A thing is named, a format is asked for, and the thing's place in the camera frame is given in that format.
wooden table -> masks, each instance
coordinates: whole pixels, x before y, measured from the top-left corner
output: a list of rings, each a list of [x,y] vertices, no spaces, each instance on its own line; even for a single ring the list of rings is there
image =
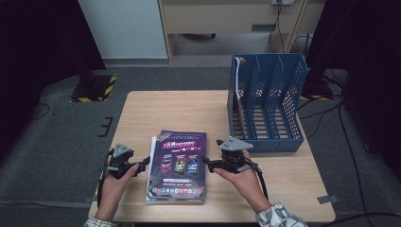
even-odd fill
[[[138,91],[128,94],[111,147],[117,142],[134,149],[131,162],[149,156],[152,136],[160,130],[207,132],[207,155],[220,159],[217,139],[229,136],[227,91]],[[305,221],[335,219],[322,177],[305,140],[295,153],[253,155],[259,164],[272,203],[280,201]],[[231,183],[215,173],[206,174],[203,205],[146,205],[147,172],[130,181],[114,221],[129,222],[255,222],[251,206]],[[96,213],[93,202],[89,217]]]

purple magazine cover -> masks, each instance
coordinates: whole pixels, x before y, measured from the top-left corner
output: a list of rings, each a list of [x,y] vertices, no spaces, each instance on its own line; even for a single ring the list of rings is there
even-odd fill
[[[152,201],[204,200],[206,133],[161,131],[151,164]]]

hand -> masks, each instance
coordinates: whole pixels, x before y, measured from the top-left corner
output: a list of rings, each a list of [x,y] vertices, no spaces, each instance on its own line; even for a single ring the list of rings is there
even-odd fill
[[[101,203],[96,212],[95,218],[107,221],[113,221],[115,212],[118,209],[118,203],[123,196],[127,183],[135,175],[139,165],[131,167],[127,173],[120,179],[116,179],[111,174],[104,179],[103,189],[101,191]]]
[[[251,155],[247,150],[244,149],[242,152],[246,159],[251,160]],[[257,214],[271,207],[271,203],[260,189],[256,173],[252,169],[249,168],[236,174],[222,168],[215,168],[214,171],[231,182]]]

sleeve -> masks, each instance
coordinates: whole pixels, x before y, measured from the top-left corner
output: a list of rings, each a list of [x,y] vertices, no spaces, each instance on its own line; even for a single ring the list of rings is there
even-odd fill
[[[89,218],[86,220],[83,227],[117,227],[117,225],[106,220]]]
[[[275,203],[271,208],[256,215],[260,226],[264,227],[306,227],[306,223],[294,214],[287,211],[280,202]]]

wall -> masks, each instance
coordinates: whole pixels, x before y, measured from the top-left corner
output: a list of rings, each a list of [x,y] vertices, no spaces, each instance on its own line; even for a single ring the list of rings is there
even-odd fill
[[[167,59],[157,0],[78,0],[103,59]]]

